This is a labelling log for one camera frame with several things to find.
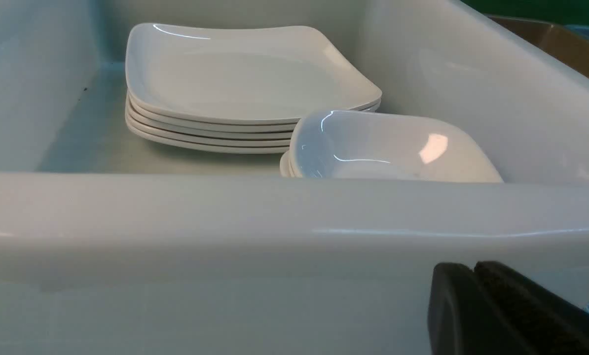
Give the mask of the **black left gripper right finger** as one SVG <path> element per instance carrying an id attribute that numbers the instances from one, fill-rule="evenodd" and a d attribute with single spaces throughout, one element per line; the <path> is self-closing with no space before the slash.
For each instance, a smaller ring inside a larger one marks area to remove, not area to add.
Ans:
<path id="1" fill-rule="evenodd" d="M 497 261 L 474 267 L 498 312 L 538 355 L 589 355 L 589 314 Z"/>

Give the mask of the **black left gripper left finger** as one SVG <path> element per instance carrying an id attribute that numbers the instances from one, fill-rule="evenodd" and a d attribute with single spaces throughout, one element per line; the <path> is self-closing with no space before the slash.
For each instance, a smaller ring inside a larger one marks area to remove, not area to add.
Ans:
<path id="1" fill-rule="evenodd" d="M 535 355 L 466 265 L 434 267 L 428 302 L 433 355 Z"/>

